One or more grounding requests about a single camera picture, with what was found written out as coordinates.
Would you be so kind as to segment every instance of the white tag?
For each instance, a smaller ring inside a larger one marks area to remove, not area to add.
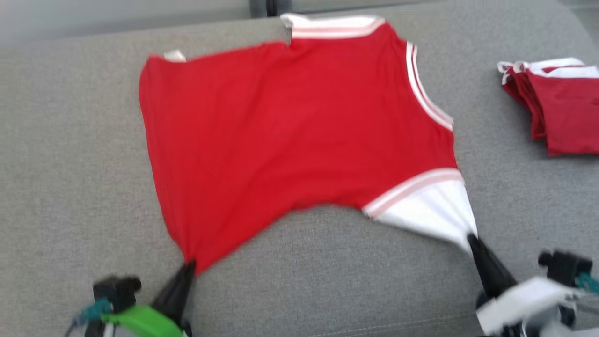
[[[179,49],[164,53],[164,58],[171,62],[187,62],[185,55]]]
[[[476,311],[487,335],[522,321],[552,306],[578,299],[582,293],[547,278],[534,277],[508,289]]]

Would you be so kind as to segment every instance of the green strap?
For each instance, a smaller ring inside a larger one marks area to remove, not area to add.
[[[183,336],[172,320],[145,305],[135,305],[120,314],[102,315],[102,321],[121,325],[138,337]]]
[[[578,287],[581,289],[585,289],[590,293],[594,293],[595,295],[599,295],[599,281],[592,278],[587,273],[581,273],[578,275],[578,281],[576,282]]]

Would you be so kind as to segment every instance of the gray wall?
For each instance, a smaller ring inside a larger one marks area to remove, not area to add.
[[[249,0],[0,0],[0,43],[249,17]]]

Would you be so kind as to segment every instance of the garment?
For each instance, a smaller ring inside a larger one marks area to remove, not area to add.
[[[151,56],[143,69],[156,190],[185,259],[201,273],[285,213],[325,203],[468,249],[453,121],[424,92],[416,47],[379,17],[282,19],[290,45]]]
[[[531,113],[550,156],[599,154],[599,70],[575,58],[498,64],[503,88]]]

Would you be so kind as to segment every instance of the gray cushion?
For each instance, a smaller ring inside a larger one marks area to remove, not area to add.
[[[368,11],[419,46],[428,95],[455,119],[479,231],[520,280],[542,248],[599,258],[599,162],[548,158],[498,61],[599,55],[547,0],[453,1]],[[181,263],[164,227],[138,107],[150,53],[205,55],[286,39],[278,19],[45,41],[0,55],[2,336],[59,336],[94,280],[136,273],[148,302]],[[323,206],[290,214],[197,280],[200,336],[476,336],[480,290],[451,244]],[[592,317],[581,314],[581,327]]]

